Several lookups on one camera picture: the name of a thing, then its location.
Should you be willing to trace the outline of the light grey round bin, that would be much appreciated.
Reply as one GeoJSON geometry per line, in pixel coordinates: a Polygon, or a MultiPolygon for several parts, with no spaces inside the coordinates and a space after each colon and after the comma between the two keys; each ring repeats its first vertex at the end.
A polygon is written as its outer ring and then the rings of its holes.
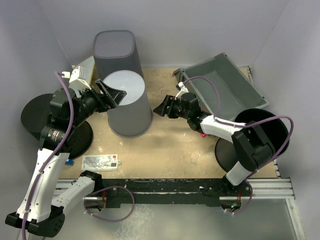
{"type": "Polygon", "coordinates": [[[152,125],[153,113],[143,77],[134,71],[119,70],[109,74],[103,83],[126,92],[120,104],[107,113],[110,129],[124,138],[135,138],[146,133],[152,125]]]}

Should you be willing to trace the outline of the grey mesh bin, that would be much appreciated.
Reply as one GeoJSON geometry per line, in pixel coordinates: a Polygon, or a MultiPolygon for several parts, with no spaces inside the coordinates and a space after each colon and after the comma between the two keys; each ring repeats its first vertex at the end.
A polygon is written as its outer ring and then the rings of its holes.
{"type": "Polygon", "coordinates": [[[98,77],[107,86],[127,92],[121,105],[137,101],[145,91],[144,75],[134,34],[129,30],[107,30],[93,41],[98,77]]]}

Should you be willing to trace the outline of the black ribbed bin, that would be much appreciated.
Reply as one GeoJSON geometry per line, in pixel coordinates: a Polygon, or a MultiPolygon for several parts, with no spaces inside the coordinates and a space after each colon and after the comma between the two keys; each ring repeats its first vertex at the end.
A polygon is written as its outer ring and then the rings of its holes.
{"type": "Polygon", "coordinates": [[[53,151],[67,133],[70,133],[58,152],[69,153],[70,159],[83,155],[91,146],[93,129],[86,121],[93,113],[85,112],[85,98],[77,98],[68,90],[73,103],[73,121],[70,123],[70,104],[66,93],[59,89],[54,93],[42,94],[24,107],[21,123],[24,128],[39,140],[40,148],[53,151]]]}

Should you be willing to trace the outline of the black smooth round bin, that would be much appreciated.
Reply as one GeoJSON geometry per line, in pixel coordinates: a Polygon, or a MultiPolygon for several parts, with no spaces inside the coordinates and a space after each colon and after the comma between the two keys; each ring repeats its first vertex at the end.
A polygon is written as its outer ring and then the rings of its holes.
{"type": "MultiPolygon", "coordinates": [[[[273,117],[274,114],[259,108],[250,108],[240,112],[234,119],[236,123],[250,124],[253,122],[262,121],[264,119],[273,117]]],[[[260,125],[264,130],[269,140],[271,140],[275,150],[277,151],[284,143],[288,129],[285,124],[280,120],[272,120],[260,125]]],[[[215,145],[215,158],[219,166],[228,172],[238,161],[234,146],[231,142],[225,139],[218,139],[215,145]]]]}

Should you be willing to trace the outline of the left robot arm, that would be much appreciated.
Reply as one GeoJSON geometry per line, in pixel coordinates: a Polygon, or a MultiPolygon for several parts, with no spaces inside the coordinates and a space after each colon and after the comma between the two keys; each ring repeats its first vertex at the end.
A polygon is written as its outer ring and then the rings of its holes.
{"type": "Polygon", "coordinates": [[[6,216],[5,223],[42,238],[53,238],[61,230],[66,215],[83,197],[98,196],[103,191],[101,174],[86,170],[66,191],[54,197],[65,162],[70,158],[78,128],[95,112],[116,108],[127,93],[96,80],[100,89],[86,87],[79,97],[65,85],[50,101],[51,118],[42,129],[37,161],[27,193],[20,207],[6,216]]]}

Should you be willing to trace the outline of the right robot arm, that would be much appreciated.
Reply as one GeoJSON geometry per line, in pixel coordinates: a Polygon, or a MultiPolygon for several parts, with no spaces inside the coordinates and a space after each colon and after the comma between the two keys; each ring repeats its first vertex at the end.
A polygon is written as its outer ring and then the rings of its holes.
{"type": "Polygon", "coordinates": [[[196,95],[184,93],[180,98],[166,95],[162,103],[153,109],[161,117],[183,118],[198,133],[213,135],[233,144],[237,162],[225,175],[222,190],[228,196],[240,190],[240,184],[275,153],[275,147],[261,126],[246,126],[231,122],[203,111],[196,95]]]}

